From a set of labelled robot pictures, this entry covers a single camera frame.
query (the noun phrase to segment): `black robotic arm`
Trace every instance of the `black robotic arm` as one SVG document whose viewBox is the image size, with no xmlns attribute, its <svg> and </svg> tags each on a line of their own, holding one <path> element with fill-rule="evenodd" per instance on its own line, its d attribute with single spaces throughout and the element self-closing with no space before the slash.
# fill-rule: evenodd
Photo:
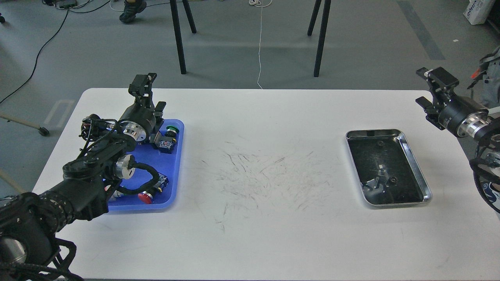
<svg viewBox="0 0 500 281">
<path fill-rule="evenodd" d="M 91 221 L 107 213 L 108 200 L 115 191 L 138 194 L 158 182 L 160 177 L 153 167 L 137 163 L 127 154 L 137 143 L 152 143 L 163 124 L 166 103 L 153 104 L 156 76 L 135 77 L 128 89 L 134 103 L 120 120 L 101 119 L 95 114 L 83 119 L 80 137 L 86 142 L 79 156 L 63 166 L 63 181 L 40 195 L 26 192 L 0 200 L 0 279 L 37 281 L 64 276 L 82 280 L 69 272 L 75 244 L 55 234 L 75 220 Z M 134 190 L 121 187 L 122 180 L 132 177 L 135 169 L 148 171 L 151 180 Z M 69 251 L 64 258 L 61 247 Z"/>
</svg>

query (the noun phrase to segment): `red button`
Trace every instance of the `red button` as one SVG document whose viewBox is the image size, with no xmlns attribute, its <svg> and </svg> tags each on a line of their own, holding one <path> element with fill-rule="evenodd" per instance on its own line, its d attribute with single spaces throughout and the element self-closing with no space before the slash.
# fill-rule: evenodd
<svg viewBox="0 0 500 281">
<path fill-rule="evenodd" d="M 147 194 L 139 193 L 139 194 L 137 194 L 137 197 L 139 198 L 139 200 L 141 200 L 145 204 L 152 204 L 153 203 L 153 201 L 151 200 L 151 197 L 149 197 Z"/>
</svg>

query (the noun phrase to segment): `person's foot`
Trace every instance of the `person's foot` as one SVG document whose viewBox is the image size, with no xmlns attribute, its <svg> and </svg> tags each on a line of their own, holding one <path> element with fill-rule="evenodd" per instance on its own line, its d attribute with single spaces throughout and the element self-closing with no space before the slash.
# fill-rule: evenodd
<svg viewBox="0 0 500 281">
<path fill-rule="evenodd" d="M 120 21 L 124 24 L 131 23 L 136 18 L 136 14 L 144 11 L 146 8 L 146 1 L 143 0 L 135 0 L 135 3 L 124 2 L 125 8 L 120 15 Z"/>
</svg>

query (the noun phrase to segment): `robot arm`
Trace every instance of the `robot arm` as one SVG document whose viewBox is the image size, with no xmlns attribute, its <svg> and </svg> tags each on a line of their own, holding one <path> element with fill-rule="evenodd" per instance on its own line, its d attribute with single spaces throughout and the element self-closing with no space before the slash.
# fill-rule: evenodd
<svg viewBox="0 0 500 281">
<path fill-rule="evenodd" d="M 81 280 L 68 270 L 75 244 L 56 238 L 55 233 L 75 220 L 91 221 L 107 213 L 108 200 L 117 190 L 138 194 L 158 182 L 160 176 L 153 167 L 127 154 L 138 142 L 150 142 L 163 124 L 166 103 L 153 105 L 156 76 L 135 77 L 128 89 L 134 103 L 120 120 L 95 114 L 83 119 L 80 136 L 86 142 L 79 156 L 63 166 L 63 181 L 40 195 L 26 192 L 0 200 L 0 279 L 53 280 L 62 275 Z M 121 187 L 135 169 L 148 171 L 152 179 L 138 189 Z M 61 247 L 69 250 L 65 258 Z"/>
<path fill-rule="evenodd" d="M 429 70 L 423 67 L 416 73 L 427 81 L 432 94 L 432 102 L 423 96 L 415 100 L 427 114 L 425 118 L 457 138 L 470 136 L 477 142 L 475 158 L 469 161 L 476 188 L 484 201 L 500 213 L 480 186 L 480 177 L 500 184 L 500 117 L 492 118 L 486 107 L 468 97 L 456 95 L 454 88 L 459 81 L 444 68 Z"/>
</svg>

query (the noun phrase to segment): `scratch marks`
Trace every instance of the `scratch marks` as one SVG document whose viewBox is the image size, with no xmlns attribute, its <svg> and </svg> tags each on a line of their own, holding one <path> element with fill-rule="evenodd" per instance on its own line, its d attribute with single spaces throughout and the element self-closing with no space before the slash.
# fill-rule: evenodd
<svg viewBox="0 0 500 281">
<path fill-rule="evenodd" d="M 216 165 L 200 163 L 207 186 L 225 201 L 214 216 L 221 231 L 232 220 L 269 216 L 276 210 L 307 212 L 328 204 L 335 187 L 326 153 L 297 146 L 269 154 L 225 143 L 210 159 Z"/>
</svg>

